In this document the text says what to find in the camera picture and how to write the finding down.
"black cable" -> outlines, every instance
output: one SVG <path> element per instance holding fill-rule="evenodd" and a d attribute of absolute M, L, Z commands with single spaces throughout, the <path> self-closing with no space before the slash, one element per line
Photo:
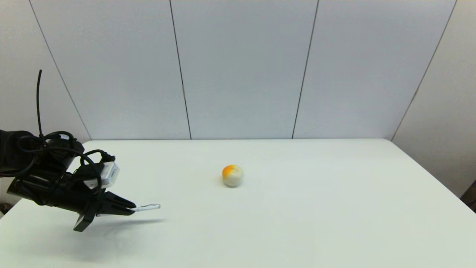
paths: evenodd
<path fill-rule="evenodd" d="M 40 81 L 41 81 L 41 73 L 43 71 L 40 69 L 40 72 L 38 73 L 38 80 L 36 82 L 36 116 L 38 118 L 38 130 L 40 131 L 40 139 L 42 142 L 43 148 L 45 146 L 45 137 L 43 136 L 43 132 L 41 130 L 41 119 L 40 119 Z"/>
<path fill-rule="evenodd" d="M 33 167 L 33 165 L 35 165 L 36 161 L 38 161 L 38 156 L 37 155 L 35 155 L 33 157 L 30 164 L 27 167 L 25 167 L 22 171 L 19 171 L 17 173 L 13 173 L 13 174 L 0 173 L 0 177 L 18 177 L 18 176 L 24 175 L 25 173 L 27 173 L 30 170 L 30 168 Z"/>
<path fill-rule="evenodd" d="M 93 168 L 94 172 L 96 173 L 95 174 L 96 175 L 96 180 L 98 182 L 98 186 L 97 186 L 98 189 L 96 190 L 96 193 L 99 193 L 101 191 L 101 187 L 102 187 L 101 173 L 99 172 L 99 170 L 94 165 L 95 163 L 87 155 L 85 155 L 83 153 L 80 153 L 80 152 L 78 152 L 74 149 L 70 149 L 70 148 L 49 147 L 49 148 L 43 148 L 43 149 L 37 149 L 37 150 L 25 150 L 21 147 L 21 145 L 19 143 L 17 145 L 18 145 L 19 149 L 22 152 L 25 152 L 25 153 L 41 153 L 41 152 L 45 152 L 45 151 L 66 151 L 66 152 L 71 152 L 71 153 L 77 154 L 79 157 L 81 157 L 81 159 L 86 160 L 86 162 L 88 162 L 88 164 L 92 165 L 92 168 Z"/>
<path fill-rule="evenodd" d="M 20 140 L 21 139 L 18 140 L 17 145 L 18 145 L 18 147 L 21 151 L 26 152 L 26 153 L 36 153 L 36 152 L 39 153 L 39 152 L 44 152 L 44 151 L 67 151 L 67 152 L 72 152 L 72 153 L 77 154 L 78 156 L 81 157 L 81 159 L 85 159 L 86 162 L 88 162 L 90 165 L 92 165 L 92 168 L 93 168 L 94 172 L 96 173 L 96 177 L 97 177 L 97 181 L 98 181 L 98 189 L 96 190 L 96 193 L 99 193 L 99 192 L 101 192 L 101 187 L 102 187 L 101 173 L 95 167 L 94 162 L 89 157 L 87 157 L 87 155 L 85 155 L 83 153 L 80 153 L 80 152 L 78 152 L 74 149 L 69 149 L 69 148 L 47 148 L 47 144 L 45 142 L 46 139 L 45 139 L 45 136 L 43 136 L 43 132 L 42 132 L 42 129 L 41 129 L 41 118 L 40 118 L 40 81 L 41 81 L 41 73 L 42 73 L 42 70 L 40 70 L 40 72 L 38 73 L 38 81 L 37 81 L 37 84 L 36 84 L 36 115 L 37 115 L 37 118 L 38 118 L 38 130 L 40 131 L 39 137 L 40 137 L 41 145 L 42 145 L 43 149 L 24 150 L 24 149 L 21 148 L 21 145 L 20 145 Z M 71 142 L 71 146 L 74 144 L 73 135 L 71 135 L 71 133 L 68 133 L 66 131 L 56 131 L 56 132 L 48 134 L 47 136 L 52 137 L 52 136 L 61 135 L 61 134 L 67 135 L 69 137 L 69 140 Z"/>
<path fill-rule="evenodd" d="M 92 155 L 92 154 L 95 154 L 95 153 L 100 153 L 101 154 L 101 157 L 103 157 L 106 152 L 104 152 L 103 150 L 92 150 L 92 151 L 89 151 L 87 153 L 85 153 L 84 155 Z M 81 158 L 81 165 L 84 165 L 84 159 Z"/>

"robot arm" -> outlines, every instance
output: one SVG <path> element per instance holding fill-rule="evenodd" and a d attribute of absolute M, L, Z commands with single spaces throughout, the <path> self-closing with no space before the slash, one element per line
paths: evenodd
<path fill-rule="evenodd" d="M 84 153 L 82 144 L 65 131 L 46 136 L 42 134 L 40 78 L 41 70 L 37 84 L 39 136 L 27 131 L 0 130 L 0 178 L 15 177 L 7 193 L 32 200 L 40 206 L 54 206 L 79 213 L 74 226 L 74 230 L 79 232 L 96 215 L 128 216 L 140 211 L 134 203 L 106 192 L 105 188 L 112 186 L 119 172 L 114 156 L 102 150 Z M 88 157 L 94 153 L 101 153 L 99 163 Z M 74 173 L 67 172 L 76 157 L 81 158 L 81 166 Z"/>

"orange and white ball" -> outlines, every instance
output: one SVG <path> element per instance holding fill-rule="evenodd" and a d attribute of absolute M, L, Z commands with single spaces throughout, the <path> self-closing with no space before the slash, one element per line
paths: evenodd
<path fill-rule="evenodd" d="M 221 172 L 223 182 L 231 187 L 239 185 L 243 181 L 243 170 L 237 165 L 226 166 Z"/>

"black wire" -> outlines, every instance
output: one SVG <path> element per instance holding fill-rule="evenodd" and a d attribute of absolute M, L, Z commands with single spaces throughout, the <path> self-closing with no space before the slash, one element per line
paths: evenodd
<path fill-rule="evenodd" d="M 95 154 L 95 153 L 100 153 L 101 156 L 105 155 L 106 152 L 104 152 L 103 150 L 92 150 L 92 151 L 89 151 L 87 153 L 85 153 L 85 155 L 92 155 L 92 154 Z M 84 165 L 84 159 L 81 158 L 81 165 Z"/>
<path fill-rule="evenodd" d="M 41 73 L 43 71 L 40 69 L 38 73 L 38 80 L 36 82 L 36 116 L 38 118 L 38 130 L 40 131 L 40 139 L 42 142 L 43 148 L 45 147 L 45 137 L 43 136 L 43 132 L 41 130 L 41 118 L 40 118 L 40 81 L 41 81 Z"/>
<path fill-rule="evenodd" d="M 36 161 L 38 161 L 38 156 L 35 155 L 33 157 L 33 159 L 31 160 L 30 164 L 25 167 L 22 171 L 19 171 L 17 173 L 13 173 L 13 174 L 10 174 L 10 173 L 0 173 L 0 177 L 18 177 L 18 176 L 21 176 L 21 175 L 24 175 L 25 173 L 27 173 L 30 168 L 33 167 L 33 165 L 36 163 Z"/>
<path fill-rule="evenodd" d="M 89 158 L 86 154 L 80 153 L 80 152 L 78 152 L 74 149 L 60 148 L 60 147 L 49 147 L 49 148 L 47 147 L 47 148 L 36 149 L 36 150 L 25 150 L 20 145 L 20 139 L 17 141 L 17 146 L 22 152 L 25 152 L 25 153 L 41 153 L 41 152 L 45 152 L 45 151 L 66 151 L 66 152 L 71 152 L 71 153 L 77 154 L 79 157 L 81 157 L 81 159 L 86 160 L 86 162 L 88 162 L 88 164 L 92 165 L 94 173 L 96 173 L 95 174 L 96 175 L 96 180 L 98 182 L 98 186 L 97 186 L 98 189 L 96 190 L 96 193 L 99 193 L 101 191 L 101 187 L 102 187 L 101 173 L 96 168 L 96 166 L 94 165 L 94 162 L 91 160 L 91 158 Z"/>

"white table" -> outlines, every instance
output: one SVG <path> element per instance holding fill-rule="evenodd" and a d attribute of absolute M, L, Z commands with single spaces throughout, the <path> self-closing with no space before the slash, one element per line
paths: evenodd
<path fill-rule="evenodd" d="M 389 141 L 93 141 L 113 193 L 160 210 L 99 217 L 21 200 L 0 267 L 474 268 L 476 215 Z M 245 172 L 228 188 L 221 170 Z"/>

